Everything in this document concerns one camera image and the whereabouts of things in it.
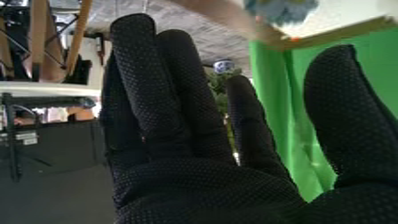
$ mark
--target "shelf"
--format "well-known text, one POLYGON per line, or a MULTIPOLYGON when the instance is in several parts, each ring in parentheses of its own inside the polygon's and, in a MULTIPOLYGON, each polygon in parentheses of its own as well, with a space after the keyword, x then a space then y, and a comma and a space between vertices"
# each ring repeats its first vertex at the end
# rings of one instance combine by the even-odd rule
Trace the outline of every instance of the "shelf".
POLYGON ((36 96, 86 96, 100 97, 102 90, 83 85, 35 83, 35 82, 0 82, 0 93, 11 93, 15 97, 36 96))

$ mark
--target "green screen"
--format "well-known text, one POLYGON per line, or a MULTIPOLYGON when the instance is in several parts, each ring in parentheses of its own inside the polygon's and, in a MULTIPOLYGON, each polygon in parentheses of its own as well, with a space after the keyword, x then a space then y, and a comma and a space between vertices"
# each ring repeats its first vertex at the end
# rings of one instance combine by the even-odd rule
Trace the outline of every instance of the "green screen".
POLYGON ((360 62, 376 91, 398 115, 398 29, 290 52, 278 52, 262 42, 251 42, 255 86, 267 110, 278 151, 308 200, 333 188, 337 175, 322 154, 306 115, 303 83, 317 55, 338 44, 356 45, 360 62))

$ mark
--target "wooden post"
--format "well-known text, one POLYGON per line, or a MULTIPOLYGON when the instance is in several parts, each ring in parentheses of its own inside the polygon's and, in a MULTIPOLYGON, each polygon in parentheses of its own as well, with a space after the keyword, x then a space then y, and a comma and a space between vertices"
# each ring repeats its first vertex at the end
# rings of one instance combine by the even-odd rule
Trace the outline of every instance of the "wooden post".
POLYGON ((31 32, 33 32, 33 80, 42 78, 42 65, 45 61, 45 42, 47 42, 47 16, 49 1, 35 0, 31 6, 31 32))
MULTIPOLYGON (((6 30, 6 21, 4 18, 0 17, 0 29, 4 32, 6 30)), ((13 58, 11 58, 11 49, 10 49, 10 39, 4 33, 0 33, 0 60, 4 62, 4 75, 6 77, 15 78, 15 63, 13 63, 13 58)))
POLYGON ((70 49, 70 55, 67 60, 67 74, 68 75, 74 74, 75 66, 77 66, 79 49, 81 49, 83 40, 84 40, 84 30, 86 30, 86 24, 90 20, 91 5, 93 5, 93 0, 83 0, 83 9, 81 9, 81 15, 79 15, 79 21, 77 21, 72 49, 70 49))

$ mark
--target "wooden stick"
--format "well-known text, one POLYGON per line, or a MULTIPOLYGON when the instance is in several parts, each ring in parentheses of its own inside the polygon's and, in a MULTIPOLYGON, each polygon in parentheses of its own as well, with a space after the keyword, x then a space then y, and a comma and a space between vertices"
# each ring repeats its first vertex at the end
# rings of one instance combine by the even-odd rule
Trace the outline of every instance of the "wooden stick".
MULTIPOLYGON (((0 29, 8 32, 6 21, 3 17, 0 17, 0 29)), ((4 66, 3 66, 4 75, 15 78, 15 63, 11 58, 10 39, 4 33, 0 34, 0 60, 4 62, 4 66)))
POLYGON ((79 21, 77 21, 74 41, 72 41, 72 50, 70 50, 70 55, 68 55, 68 60, 67 60, 67 74, 68 75, 74 75, 75 66, 77 66, 79 50, 81 50, 81 45, 83 45, 83 41, 84 41, 84 30, 86 30, 86 24, 88 24, 88 20, 90 20, 91 5, 93 5, 93 0, 84 0, 79 21))
POLYGON ((47 17, 49 1, 35 0, 31 6, 31 32, 33 32, 33 80, 40 81, 42 65, 45 61, 45 42, 47 42, 47 17))
POLYGON ((271 46, 282 47, 289 36, 269 24, 260 24, 242 6, 232 0, 170 0, 214 22, 234 29, 250 40, 262 40, 271 46))
POLYGON ((322 34, 317 34, 315 36, 306 37, 298 42, 287 40, 283 48, 285 50, 290 50, 296 48, 314 47, 393 27, 397 27, 395 21, 383 16, 322 34))

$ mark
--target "gloved hand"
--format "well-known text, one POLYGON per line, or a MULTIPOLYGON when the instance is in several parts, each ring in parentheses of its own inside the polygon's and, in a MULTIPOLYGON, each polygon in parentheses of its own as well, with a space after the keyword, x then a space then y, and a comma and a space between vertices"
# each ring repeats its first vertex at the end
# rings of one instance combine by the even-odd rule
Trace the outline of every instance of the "gloved hand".
POLYGON ((248 78, 228 81, 239 166, 189 34, 157 35, 136 14, 111 36, 102 124, 118 223, 398 223, 397 120, 354 48, 328 50, 308 73, 308 112, 340 174, 337 190, 308 204, 248 78))

